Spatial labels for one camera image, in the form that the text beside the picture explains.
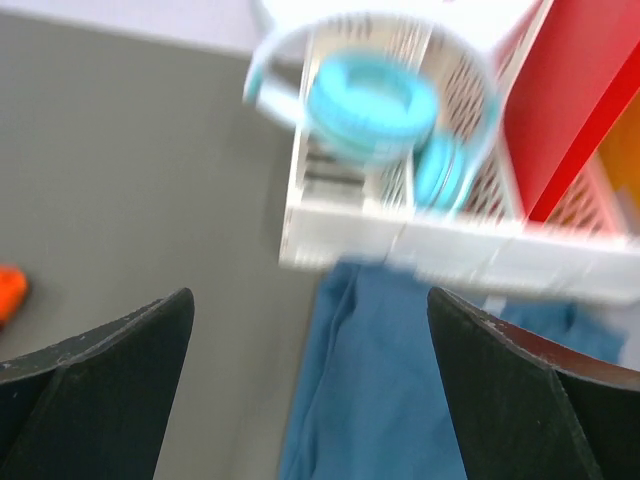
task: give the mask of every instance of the white plastic basket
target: white plastic basket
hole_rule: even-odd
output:
[[[541,2],[498,66],[505,92],[551,3]],[[308,44],[301,95],[324,57],[355,45],[386,51],[422,69],[445,100],[438,121],[462,137],[471,134],[480,114],[473,71],[446,38],[418,24],[357,17],[319,29]],[[579,175],[549,223],[536,225],[524,221],[503,136],[480,171],[465,212],[454,216],[414,208],[413,159],[382,173],[356,173],[297,131],[280,260],[318,269],[357,256],[414,269],[420,278],[455,288],[629,303],[640,298],[640,249],[623,235],[597,162],[594,158]]]

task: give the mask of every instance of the blue cloth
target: blue cloth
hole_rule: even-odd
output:
[[[341,263],[320,286],[280,480],[464,480],[427,322],[427,285]],[[617,362],[623,339],[575,306],[508,305],[503,317]]]

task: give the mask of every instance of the red panel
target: red panel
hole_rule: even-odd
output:
[[[640,0],[556,0],[507,103],[525,214],[544,221],[640,87]]]

